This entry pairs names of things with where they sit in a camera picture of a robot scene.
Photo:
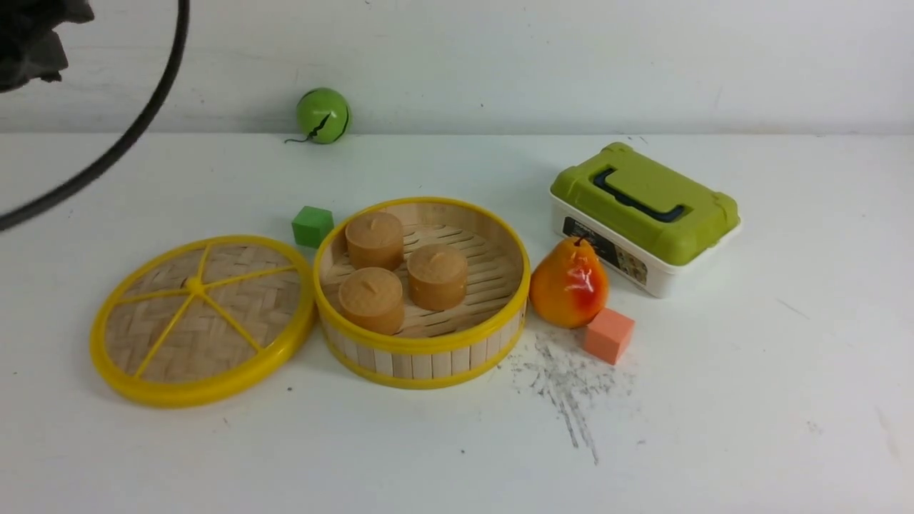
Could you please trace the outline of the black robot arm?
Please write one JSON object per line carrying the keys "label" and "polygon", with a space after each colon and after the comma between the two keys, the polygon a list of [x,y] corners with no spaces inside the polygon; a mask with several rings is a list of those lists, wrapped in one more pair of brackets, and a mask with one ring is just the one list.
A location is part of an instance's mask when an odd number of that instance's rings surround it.
{"label": "black robot arm", "polygon": [[56,27],[95,19],[88,1],[1,2],[1,92],[33,79],[60,82],[69,67]]}

